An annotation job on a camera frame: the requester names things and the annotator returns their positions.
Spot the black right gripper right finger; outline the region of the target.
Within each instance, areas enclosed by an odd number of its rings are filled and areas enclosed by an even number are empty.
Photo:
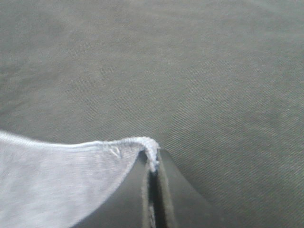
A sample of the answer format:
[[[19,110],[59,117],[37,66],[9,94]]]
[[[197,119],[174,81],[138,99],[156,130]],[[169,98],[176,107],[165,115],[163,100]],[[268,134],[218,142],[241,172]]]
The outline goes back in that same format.
[[[167,150],[158,150],[155,218],[158,228],[217,228],[219,215],[182,175]]]

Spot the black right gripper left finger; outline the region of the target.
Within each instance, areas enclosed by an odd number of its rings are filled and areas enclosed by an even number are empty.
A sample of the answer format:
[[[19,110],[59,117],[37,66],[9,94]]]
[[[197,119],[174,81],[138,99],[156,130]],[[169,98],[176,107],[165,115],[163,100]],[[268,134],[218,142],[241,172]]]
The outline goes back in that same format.
[[[118,189],[77,228],[153,228],[154,183],[148,159],[141,151]]]

